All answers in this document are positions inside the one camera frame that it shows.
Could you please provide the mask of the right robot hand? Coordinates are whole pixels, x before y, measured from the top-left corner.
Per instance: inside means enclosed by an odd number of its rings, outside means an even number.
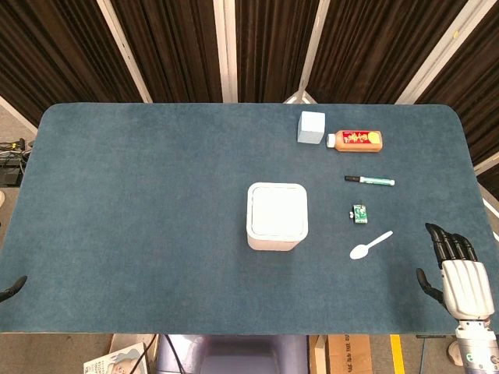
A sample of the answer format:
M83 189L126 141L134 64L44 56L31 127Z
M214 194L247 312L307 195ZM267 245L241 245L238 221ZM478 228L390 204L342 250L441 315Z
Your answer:
M423 292L437 301L456 320L485 321L495 312L489 277L471 242L436 224L426 223L441 272L443 288L434 288L423 269L416 278Z

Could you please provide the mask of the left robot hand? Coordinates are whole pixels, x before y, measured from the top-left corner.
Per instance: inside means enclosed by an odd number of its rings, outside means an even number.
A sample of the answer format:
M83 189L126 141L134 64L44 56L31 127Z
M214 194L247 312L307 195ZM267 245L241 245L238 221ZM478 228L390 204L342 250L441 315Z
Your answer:
M17 294L22 289L22 287L26 282L27 282L27 275L20 277L15 281L15 283L11 287L1 291L0 302L4 302L9 298L13 297L15 294Z

